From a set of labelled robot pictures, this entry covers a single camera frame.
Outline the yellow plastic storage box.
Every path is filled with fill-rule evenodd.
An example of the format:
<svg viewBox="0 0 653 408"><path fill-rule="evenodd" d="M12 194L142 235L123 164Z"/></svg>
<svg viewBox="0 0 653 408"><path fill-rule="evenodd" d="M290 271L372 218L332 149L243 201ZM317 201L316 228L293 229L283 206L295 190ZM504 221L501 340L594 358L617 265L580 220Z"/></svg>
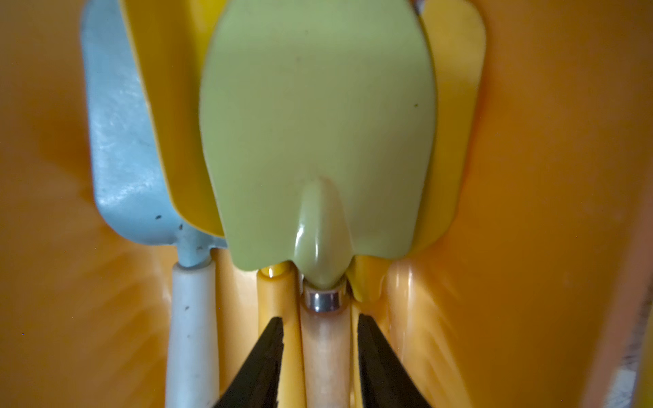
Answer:
<svg viewBox="0 0 653 408"><path fill-rule="evenodd" d="M93 199L81 1L1 4L1 404L161 407L176 253ZM652 276L652 4L479 1L457 217L399 267L438 407L600 407Z"/></svg>

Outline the light blue shovel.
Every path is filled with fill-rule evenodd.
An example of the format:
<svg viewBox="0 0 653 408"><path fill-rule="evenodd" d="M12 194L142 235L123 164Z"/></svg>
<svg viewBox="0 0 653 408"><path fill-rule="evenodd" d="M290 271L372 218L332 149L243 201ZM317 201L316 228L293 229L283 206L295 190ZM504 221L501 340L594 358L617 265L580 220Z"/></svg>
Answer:
<svg viewBox="0 0 653 408"><path fill-rule="evenodd" d="M219 340L211 252L223 240L193 228L173 208L118 2L86 3L81 44L96 207L125 239L173 246L178 254L172 269L165 404L214 407Z"/></svg>

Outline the yellow green narrow trowel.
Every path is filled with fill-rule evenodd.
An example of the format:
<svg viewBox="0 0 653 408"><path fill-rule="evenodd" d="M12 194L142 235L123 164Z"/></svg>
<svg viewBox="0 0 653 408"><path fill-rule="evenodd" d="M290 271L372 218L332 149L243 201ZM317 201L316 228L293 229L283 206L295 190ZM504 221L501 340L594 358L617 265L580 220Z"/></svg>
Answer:
<svg viewBox="0 0 653 408"><path fill-rule="evenodd" d="M200 91L231 260L291 262L330 289L355 256L413 244L436 127L430 46L408 1L230 1Z"/></svg>

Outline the wide yellow plastic shovel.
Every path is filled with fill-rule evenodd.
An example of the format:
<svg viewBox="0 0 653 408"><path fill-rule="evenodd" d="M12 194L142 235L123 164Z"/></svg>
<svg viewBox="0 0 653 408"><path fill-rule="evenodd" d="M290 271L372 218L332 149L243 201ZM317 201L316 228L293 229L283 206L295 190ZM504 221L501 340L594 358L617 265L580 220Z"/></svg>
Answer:
<svg viewBox="0 0 653 408"><path fill-rule="evenodd" d="M199 109L207 50L229 2L121 3L173 207L193 227L223 239L202 150ZM486 58L486 27L470 1L408 2L430 46L437 104L413 244L400 258L436 242L454 218ZM350 285L358 302L374 302L381 296L392 260L355 256L341 282Z"/></svg>

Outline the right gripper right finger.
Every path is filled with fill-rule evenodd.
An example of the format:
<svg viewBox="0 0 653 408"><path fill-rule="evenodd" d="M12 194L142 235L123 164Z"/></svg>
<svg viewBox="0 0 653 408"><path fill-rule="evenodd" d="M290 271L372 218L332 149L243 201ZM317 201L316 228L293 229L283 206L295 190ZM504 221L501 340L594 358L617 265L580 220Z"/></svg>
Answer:
<svg viewBox="0 0 653 408"><path fill-rule="evenodd" d="M431 407L372 316L359 316L357 345L365 408Z"/></svg>

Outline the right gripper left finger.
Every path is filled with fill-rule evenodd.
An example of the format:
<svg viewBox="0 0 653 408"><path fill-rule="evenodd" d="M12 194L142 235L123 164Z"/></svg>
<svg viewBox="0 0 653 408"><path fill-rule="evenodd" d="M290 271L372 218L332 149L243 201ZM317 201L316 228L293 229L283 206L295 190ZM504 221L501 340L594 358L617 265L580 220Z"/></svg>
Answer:
<svg viewBox="0 0 653 408"><path fill-rule="evenodd" d="M270 319L240 371L215 408L276 408L282 370L283 322Z"/></svg>

